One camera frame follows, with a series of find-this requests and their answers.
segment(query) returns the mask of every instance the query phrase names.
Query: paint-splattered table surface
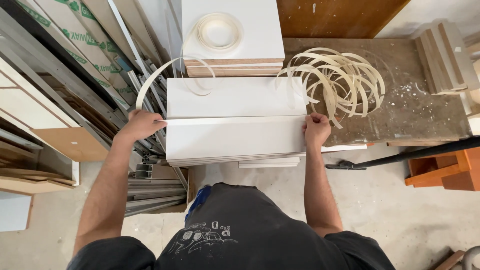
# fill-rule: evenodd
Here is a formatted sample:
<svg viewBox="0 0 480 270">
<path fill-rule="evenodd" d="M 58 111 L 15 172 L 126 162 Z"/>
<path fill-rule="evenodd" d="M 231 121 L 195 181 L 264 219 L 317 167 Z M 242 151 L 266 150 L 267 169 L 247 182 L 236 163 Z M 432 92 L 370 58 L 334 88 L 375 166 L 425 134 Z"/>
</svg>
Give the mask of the paint-splattered table surface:
<svg viewBox="0 0 480 270">
<path fill-rule="evenodd" d="M 405 142 L 452 141 L 471 136 L 458 95 L 431 95 L 423 74 L 415 41 L 409 39 L 284 38 L 286 67 L 298 53 L 315 47 L 355 53 L 378 70 L 385 82 L 385 98 L 380 108 L 366 117 L 344 117 L 332 127 L 325 146 Z M 322 99 L 322 91 L 315 92 Z M 326 108 L 315 105 L 318 112 Z M 337 110 L 339 117 L 343 112 Z"/>
</svg>

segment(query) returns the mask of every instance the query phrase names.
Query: forearm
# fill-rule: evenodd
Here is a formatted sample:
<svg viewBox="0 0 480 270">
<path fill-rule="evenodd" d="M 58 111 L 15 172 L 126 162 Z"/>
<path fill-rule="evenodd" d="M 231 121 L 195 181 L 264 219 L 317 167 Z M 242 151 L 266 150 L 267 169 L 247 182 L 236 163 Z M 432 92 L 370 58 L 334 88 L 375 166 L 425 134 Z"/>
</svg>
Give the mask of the forearm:
<svg viewBox="0 0 480 270">
<path fill-rule="evenodd" d="M 343 230 L 320 150 L 307 150 L 304 204 L 307 224 L 320 236 Z"/>
<path fill-rule="evenodd" d="M 120 236 L 127 201 L 128 163 L 133 143 L 115 137 L 88 194 L 73 253 L 98 239 Z"/>
</svg>

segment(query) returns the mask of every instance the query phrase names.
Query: concrete floor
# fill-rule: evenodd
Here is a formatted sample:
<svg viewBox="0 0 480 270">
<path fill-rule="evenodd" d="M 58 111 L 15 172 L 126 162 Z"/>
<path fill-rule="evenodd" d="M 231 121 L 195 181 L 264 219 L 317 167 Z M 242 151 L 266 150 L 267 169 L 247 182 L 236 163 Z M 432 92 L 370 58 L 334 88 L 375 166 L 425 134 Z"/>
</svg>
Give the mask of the concrete floor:
<svg viewBox="0 0 480 270">
<path fill-rule="evenodd" d="M 362 162 L 398 153 L 378 144 L 367 150 L 324 154 L 326 163 Z M 0 269 L 64 269 L 84 200 L 101 162 L 81 164 L 82 184 L 72 191 L 38 194 L 30 227 L 0 233 Z M 255 185 L 285 213 L 305 221 L 305 159 L 298 167 L 238 169 L 236 163 L 196 168 L 197 186 L 225 182 Z M 479 245 L 480 194 L 442 187 L 405 186 L 408 168 L 394 163 L 366 171 L 327 171 L 346 230 L 376 239 L 398 270 L 425 270 L 451 247 Z M 157 256 L 183 228 L 184 213 L 140 214 L 125 219 L 122 235 L 141 240 Z"/>
</svg>

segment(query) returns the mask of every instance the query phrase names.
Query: wall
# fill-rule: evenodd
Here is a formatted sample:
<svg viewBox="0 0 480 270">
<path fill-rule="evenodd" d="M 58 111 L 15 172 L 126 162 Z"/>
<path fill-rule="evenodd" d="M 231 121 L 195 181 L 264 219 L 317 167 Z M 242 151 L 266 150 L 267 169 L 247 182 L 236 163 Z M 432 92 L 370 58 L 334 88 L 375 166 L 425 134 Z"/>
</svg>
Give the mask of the wall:
<svg viewBox="0 0 480 270">
<path fill-rule="evenodd" d="M 415 38 L 431 22 L 456 23 L 462 37 L 480 31 L 478 0 L 411 0 L 375 38 Z"/>
<path fill-rule="evenodd" d="M 143 8 L 162 48 L 159 50 L 164 63 L 180 56 L 181 0 L 136 0 Z M 173 63 L 180 70 L 180 61 Z"/>
</svg>

